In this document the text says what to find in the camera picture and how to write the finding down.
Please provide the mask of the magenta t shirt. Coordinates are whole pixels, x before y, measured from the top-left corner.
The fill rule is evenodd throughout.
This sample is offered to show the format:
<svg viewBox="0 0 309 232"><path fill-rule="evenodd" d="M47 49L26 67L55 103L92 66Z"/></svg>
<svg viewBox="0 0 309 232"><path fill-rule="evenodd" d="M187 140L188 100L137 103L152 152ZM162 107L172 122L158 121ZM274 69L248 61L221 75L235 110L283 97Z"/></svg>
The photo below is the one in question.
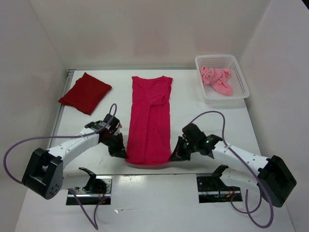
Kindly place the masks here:
<svg viewBox="0 0 309 232"><path fill-rule="evenodd" d="M132 107L126 162L161 165L169 162L170 95L173 79L132 77Z"/></svg>

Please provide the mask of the dark red t shirt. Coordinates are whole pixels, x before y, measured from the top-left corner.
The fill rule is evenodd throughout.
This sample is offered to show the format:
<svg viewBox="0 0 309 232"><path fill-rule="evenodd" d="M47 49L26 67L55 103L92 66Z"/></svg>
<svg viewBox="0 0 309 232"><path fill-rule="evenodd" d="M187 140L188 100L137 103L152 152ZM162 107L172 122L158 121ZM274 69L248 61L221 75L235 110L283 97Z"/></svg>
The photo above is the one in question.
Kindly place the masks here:
<svg viewBox="0 0 309 232"><path fill-rule="evenodd" d="M111 85L84 73L58 102L90 116L111 89Z"/></svg>

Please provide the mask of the light pink t shirt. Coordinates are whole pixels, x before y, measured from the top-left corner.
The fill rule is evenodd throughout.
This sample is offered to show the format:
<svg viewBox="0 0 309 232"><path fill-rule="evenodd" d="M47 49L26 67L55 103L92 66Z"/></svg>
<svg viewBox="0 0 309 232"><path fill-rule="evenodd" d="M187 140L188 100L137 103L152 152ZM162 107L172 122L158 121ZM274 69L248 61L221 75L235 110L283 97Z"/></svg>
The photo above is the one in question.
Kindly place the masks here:
<svg viewBox="0 0 309 232"><path fill-rule="evenodd" d="M232 86L228 83L231 75L230 69L207 68L203 66L199 69L202 83L211 86L220 94L231 96L233 94Z"/></svg>

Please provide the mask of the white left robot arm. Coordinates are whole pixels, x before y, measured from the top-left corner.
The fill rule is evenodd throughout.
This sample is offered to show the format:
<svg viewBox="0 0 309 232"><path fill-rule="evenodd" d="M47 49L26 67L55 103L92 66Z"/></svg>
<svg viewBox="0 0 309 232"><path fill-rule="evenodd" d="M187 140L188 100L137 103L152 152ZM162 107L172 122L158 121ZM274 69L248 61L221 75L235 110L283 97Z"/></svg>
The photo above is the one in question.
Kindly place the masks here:
<svg viewBox="0 0 309 232"><path fill-rule="evenodd" d="M79 187L85 193L106 192L106 184L85 167L74 173L65 173L65 167L85 151L102 143L108 147L111 157L128 158L121 123L116 117L107 114L103 120L90 122L75 138L71 138L48 150L37 148L32 152L22 184L43 198L49 200L62 189Z"/></svg>

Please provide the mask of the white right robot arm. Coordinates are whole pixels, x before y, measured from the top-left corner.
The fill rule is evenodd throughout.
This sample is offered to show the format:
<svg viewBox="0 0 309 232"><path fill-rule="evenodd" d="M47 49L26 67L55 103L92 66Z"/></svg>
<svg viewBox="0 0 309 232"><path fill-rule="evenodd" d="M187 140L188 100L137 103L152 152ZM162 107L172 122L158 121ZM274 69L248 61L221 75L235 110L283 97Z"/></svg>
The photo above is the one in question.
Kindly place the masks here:
<svg viewBox="0 0 309 232"><path fill-rule="evenodd" d="M187 161L198 152L219 163L211 174L217 190L238 187L262 195L274 207L282 207L297 185L285 162L278 156L258 156L231 144L225 144L217 135L205 135L197 125L190 123L183 129L169 161Z"/></svg>

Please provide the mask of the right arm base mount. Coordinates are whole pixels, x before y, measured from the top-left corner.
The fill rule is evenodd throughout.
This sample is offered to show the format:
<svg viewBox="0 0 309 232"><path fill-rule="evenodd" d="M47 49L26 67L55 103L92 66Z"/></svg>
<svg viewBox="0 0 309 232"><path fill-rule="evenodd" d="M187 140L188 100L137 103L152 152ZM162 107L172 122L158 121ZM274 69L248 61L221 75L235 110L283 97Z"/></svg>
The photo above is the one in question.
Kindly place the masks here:
<svg viewBox="0 0 309 232"><path fill-rule="evenodd" d="M242 202L239 187L226 186L219 178L210 174L196 176L199 203L225 203L233 201Z"/></svg>

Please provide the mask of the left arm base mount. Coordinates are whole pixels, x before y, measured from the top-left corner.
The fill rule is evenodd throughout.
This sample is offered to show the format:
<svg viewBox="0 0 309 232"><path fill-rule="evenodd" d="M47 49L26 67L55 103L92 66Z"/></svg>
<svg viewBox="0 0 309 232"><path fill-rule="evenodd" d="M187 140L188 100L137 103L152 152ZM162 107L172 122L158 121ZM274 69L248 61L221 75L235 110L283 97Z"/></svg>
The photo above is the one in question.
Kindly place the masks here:
<svg viewBox="0 0 309 232"><path fill-rule="evenodd" d="M112 176L99 175L96 183L90 189L74 187L72 190L82 205L97 205L102 200L101 205L110 205L112 181Z"/></svg>

